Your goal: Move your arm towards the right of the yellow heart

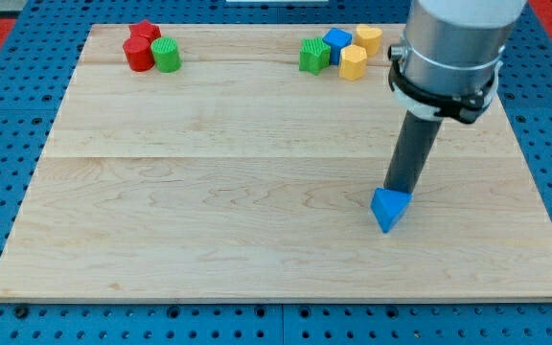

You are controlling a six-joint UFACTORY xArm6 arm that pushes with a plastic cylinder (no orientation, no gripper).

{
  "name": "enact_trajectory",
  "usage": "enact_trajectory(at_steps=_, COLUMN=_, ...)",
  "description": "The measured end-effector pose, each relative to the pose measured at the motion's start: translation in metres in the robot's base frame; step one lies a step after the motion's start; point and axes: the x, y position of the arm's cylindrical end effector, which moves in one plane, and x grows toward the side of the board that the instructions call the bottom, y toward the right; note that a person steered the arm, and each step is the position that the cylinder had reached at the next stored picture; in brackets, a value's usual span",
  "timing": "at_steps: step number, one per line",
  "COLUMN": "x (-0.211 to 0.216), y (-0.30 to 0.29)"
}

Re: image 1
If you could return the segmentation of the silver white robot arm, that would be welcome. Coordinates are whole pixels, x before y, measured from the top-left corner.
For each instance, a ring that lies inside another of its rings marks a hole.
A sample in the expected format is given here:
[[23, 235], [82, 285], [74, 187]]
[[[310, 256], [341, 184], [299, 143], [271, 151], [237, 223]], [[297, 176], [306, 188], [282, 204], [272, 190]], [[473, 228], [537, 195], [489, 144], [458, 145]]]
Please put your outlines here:
[[388, 57], [425, 92], [467, 96], [494, 75], [526, 0], [412, 0]]

